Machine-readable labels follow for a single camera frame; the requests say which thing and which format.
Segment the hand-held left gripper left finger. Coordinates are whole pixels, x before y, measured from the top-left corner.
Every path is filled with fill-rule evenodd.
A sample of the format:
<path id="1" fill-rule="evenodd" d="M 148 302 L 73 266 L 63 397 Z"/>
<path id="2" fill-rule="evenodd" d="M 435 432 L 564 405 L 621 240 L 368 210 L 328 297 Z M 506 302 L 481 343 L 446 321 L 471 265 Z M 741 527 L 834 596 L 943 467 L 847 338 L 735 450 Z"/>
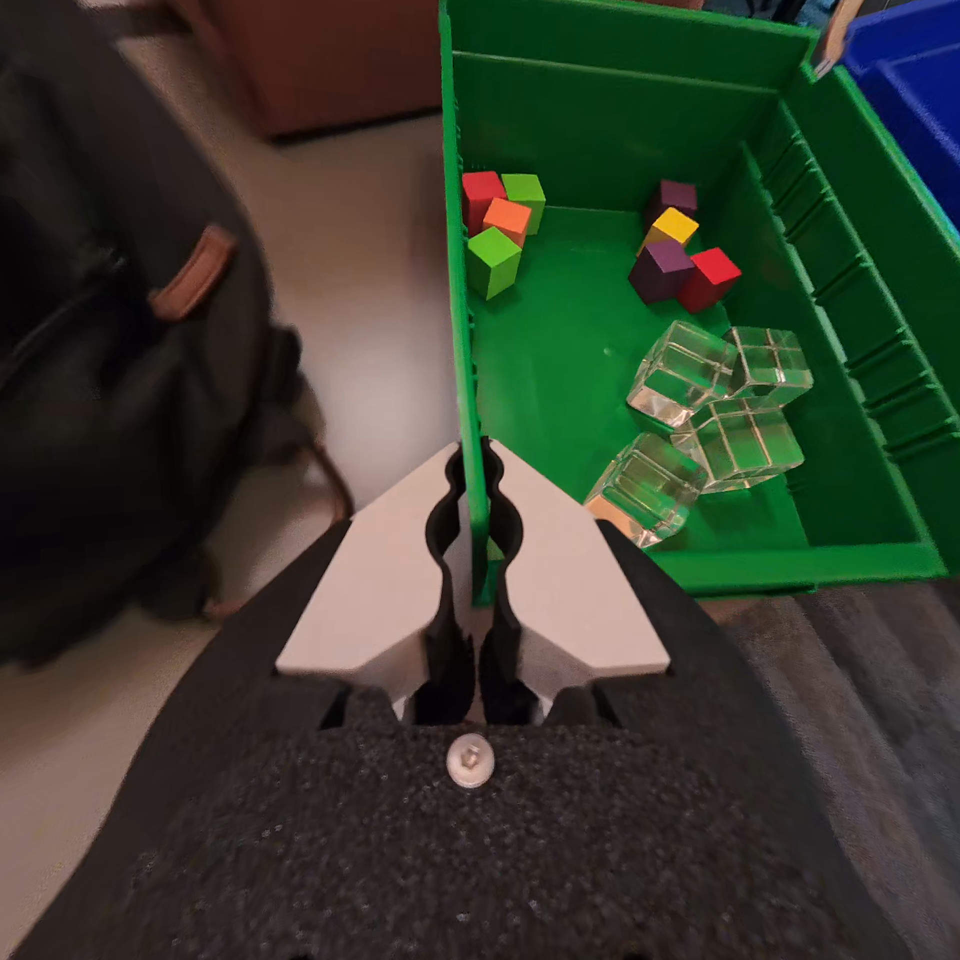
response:
<path id="1" fill-rule="evenodd" d="M 285 676 L 383 690 L 392 703 L 428 678 L 425 631 L 442 573 L 426 523 L 450 491 L 449 443 L 360 510 L 275 662 Z"/>

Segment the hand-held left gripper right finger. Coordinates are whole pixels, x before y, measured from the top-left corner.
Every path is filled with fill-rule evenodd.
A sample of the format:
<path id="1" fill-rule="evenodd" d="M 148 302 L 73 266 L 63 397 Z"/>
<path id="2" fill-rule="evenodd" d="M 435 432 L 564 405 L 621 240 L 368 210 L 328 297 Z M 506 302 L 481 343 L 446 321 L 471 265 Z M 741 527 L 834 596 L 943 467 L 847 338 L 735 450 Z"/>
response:
<path id="1" fill-rule="evenodd" d="M 662 674 L 670 656 L 596 518 L 497 439 L 497 490 L 519 516 L 505 559 L 516 676 L 540 700 L 597 680 Z"/>

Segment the green plastic bin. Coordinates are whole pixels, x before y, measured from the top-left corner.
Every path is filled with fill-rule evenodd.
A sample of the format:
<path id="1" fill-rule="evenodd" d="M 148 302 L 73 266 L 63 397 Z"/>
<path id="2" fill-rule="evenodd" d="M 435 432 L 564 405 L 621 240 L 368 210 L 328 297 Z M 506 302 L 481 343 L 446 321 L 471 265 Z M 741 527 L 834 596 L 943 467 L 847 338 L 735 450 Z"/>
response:
<path id="1" fill-rule="evenodd" d="M 576 501 L 650 421 L 644 354 L 689 318 L 628 281 L 656 183 L 696 186 L 691 247 L 742 277 L 701 315 L 791 330 L 812 390 L 785 410 L 804 463 L 707 496 L 651 549 L 694 596 L 958 575 L 958 235 L 810 29 L 637 2 L 439 2 L 450 309 L 481 565 L 481 439 Z M 539 178 L 510 288 L 467 282 L 462 174 Z"/>

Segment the red wooden cube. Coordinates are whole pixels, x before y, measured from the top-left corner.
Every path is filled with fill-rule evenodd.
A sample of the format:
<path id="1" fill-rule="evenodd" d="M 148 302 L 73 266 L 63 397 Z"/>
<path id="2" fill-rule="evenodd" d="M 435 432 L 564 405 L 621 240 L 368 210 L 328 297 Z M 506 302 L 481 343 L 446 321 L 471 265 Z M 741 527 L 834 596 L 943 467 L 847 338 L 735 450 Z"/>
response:
<path id="1" fill-rule="evenodd" d="M 507 200 L 503 183 L 495 171 L 465 172 L 462 174 L 462 221 L 467 236 L 484 230 L 484 220 L 494 200 Z"/>
<path id="2" fill-rule="evenodd" d="M 742 277 L 742 270 L 719 246 L 690 257 L 692 270 L 677 294 L 677 302 L 697 315 L 717 306 Z"/>

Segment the grey desk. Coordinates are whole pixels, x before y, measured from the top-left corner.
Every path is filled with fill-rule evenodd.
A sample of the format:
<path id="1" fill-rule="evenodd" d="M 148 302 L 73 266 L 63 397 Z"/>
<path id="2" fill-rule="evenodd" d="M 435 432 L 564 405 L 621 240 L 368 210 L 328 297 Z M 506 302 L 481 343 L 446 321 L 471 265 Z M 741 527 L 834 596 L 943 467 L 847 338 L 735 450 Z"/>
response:
<path id="1" fill-rule="evenodd" d="M 895 932 L 958 958 L 958 579 L 741 603 L 666 575 L 643 606 L 671 656 L 645 721 L 743 792 L 851 902 L 868 958 Z"/>

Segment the clear acrylic cube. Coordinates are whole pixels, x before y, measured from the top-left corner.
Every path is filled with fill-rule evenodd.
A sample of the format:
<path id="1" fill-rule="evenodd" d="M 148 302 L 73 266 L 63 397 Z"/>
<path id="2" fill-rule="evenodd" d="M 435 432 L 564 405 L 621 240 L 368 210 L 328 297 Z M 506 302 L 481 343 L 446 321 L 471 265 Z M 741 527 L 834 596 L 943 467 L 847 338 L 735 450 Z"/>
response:
<path id="1" fill-rule="evenodd" d="M 676 430 L 700 408 L 729 395 L 738 350 L 697 323 L 676 320 L 647 351 L 626 403 Z"/>
<path id="2" fill-rule="evenodd" d="M 704 496 L 750 489 L 806 460 L 784 409 L 762 409 L 753 399 L 704 404 L 670 442 L 703 470 Z"/>
<path id="3" fill-rule="evenodd" d="M 685 526 L 708 481 L 699 462 L 670 439 L 647 431 L 610 461 L 583 506 L 634 546 L 647 549 Z"/>
<path id="4" fill-rule="evenodd" d="M 737 353 L 727 398 L 752 411 L 786 407 L 808 392 L 813 373 L 796 334 L 789 330 L 735 326 L 724 340 Z"/>

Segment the purple wooden cube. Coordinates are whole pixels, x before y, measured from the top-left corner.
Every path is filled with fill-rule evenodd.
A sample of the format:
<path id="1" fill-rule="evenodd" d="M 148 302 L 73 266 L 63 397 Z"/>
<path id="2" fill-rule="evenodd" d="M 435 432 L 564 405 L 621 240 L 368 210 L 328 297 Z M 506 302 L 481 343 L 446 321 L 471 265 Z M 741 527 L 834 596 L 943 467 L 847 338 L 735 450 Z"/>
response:
<path id="1" fill-rule="evenodd" d="M 654 222 L 666 212 L 674 209 L 690 219 L 698 212 L 697 189 L 694 184 L 660 179 L 654 186 L 643 209 L 643 225 L 649 230 Z"/>
<path id="2" fill-rule="evenodd" d="M 654 306 L 675 300 L 694 272 L 695 264 L 683 245 L 667 238 L 642 247 L 628 282 L 643 304 Z"/>

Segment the green wooden cube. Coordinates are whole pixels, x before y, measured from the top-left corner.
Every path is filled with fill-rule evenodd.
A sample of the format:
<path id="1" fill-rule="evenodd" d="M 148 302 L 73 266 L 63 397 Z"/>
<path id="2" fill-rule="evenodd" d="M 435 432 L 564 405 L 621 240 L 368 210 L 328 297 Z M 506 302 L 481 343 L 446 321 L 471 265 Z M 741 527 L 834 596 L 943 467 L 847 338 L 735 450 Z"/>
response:
<path id="1" fill-rule="evenodd" d="M 522 247 L 495 226 L 469 238 L 465 252 L 466 282 L 488 302 L 514 285 L 522 260 Z"/>
<path id="2" fill-rule="evenodd" d="M 530 173 L 504 173 L 500 179 L 507 199 L 530 210 L 527 236 L 536 235 L 546 209 L 546 195 L 539 177 Z"/>

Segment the black backpack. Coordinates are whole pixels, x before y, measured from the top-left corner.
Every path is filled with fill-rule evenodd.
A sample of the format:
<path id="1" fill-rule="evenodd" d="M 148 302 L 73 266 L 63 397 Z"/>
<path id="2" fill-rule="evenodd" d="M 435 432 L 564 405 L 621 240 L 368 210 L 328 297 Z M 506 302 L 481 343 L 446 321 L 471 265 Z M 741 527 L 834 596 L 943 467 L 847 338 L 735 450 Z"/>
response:
<path id="1" fill-rule="evenodd" d="M 2 2 L 2 666 L 126 606 L 222 621 L 206 540 L 244 475 L 309 456 L 296 331 L 243 210 L 75 2 Z"/>

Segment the yellow wooden cube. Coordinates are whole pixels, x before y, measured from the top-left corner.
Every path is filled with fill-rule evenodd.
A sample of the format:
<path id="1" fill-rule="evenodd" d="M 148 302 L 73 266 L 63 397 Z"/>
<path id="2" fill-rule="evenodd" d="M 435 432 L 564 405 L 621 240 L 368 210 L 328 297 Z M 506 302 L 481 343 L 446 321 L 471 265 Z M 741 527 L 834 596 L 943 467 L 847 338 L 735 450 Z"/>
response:
<path id="1" fill-rule="evenodd" d="M 686 249 L 698 229 L 699 222 L 676 207 L 668 207 L 654 219 L 646 230 L 637 256 L 640 256 L 648 246 L 666 241 L 675 241 L 683 249 Z"/>

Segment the orange wooden cube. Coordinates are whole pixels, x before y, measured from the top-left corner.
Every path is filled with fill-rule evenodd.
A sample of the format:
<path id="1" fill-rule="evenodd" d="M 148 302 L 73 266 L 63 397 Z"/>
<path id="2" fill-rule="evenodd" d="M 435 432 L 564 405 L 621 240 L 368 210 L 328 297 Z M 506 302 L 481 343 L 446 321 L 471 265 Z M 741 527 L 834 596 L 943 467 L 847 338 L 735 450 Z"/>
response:
<path id="1" fill-rule="evenodd" d="M 508 198 L 490 201 L 482 221 L 482 231 L 497 230 L 516 246 L 523 248 L 531 224 L 530 207 Z"/>

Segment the brown wooden cabinet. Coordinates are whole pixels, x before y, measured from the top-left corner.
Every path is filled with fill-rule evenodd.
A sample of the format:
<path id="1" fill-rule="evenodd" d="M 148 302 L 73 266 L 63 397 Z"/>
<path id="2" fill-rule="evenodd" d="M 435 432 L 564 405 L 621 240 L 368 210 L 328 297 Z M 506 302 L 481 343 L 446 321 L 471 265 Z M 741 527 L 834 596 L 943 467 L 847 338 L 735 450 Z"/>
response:
<path id="1" fill-rule="evenodd" d="M 265 138 L 441 105 L 438 1 L 172 1 Z"/>

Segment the blue plastic bin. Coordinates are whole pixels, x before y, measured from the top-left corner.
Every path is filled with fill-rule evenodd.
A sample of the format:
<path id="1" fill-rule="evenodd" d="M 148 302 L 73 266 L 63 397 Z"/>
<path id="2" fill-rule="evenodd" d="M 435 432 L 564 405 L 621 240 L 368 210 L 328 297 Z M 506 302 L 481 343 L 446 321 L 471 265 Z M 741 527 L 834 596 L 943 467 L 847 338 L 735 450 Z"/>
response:
<path id="1" fill-rule="evenodd" d="M 843 65 L 954 228 L 959 227 L 959 3 L 856 18 Z"/>

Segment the pale tan tag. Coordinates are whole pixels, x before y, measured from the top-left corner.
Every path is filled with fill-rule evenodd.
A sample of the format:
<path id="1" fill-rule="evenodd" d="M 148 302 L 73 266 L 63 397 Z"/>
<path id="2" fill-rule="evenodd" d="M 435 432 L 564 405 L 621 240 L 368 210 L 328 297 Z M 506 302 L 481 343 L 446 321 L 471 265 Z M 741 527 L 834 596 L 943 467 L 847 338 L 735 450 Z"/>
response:
<path id="1" fill-rule="evenodd" d="M 845 55 L 848 33 L 859 16 L 864 1 L 839 1 L 810 56 L 816 80 L 826 77 Z"/>

